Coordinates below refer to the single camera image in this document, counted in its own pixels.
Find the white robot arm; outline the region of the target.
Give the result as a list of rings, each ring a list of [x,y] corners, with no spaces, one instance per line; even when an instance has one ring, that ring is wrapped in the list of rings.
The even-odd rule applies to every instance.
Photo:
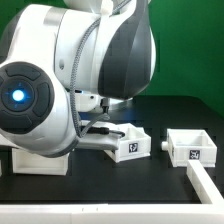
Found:
[[[118,147],[122,132],[102,113],[83,121],[84,91],[127,100],[155,66],[150,0],[101,0],[63,8],[32,4],[0,41],[0,145],[59,157],[75,148]]]

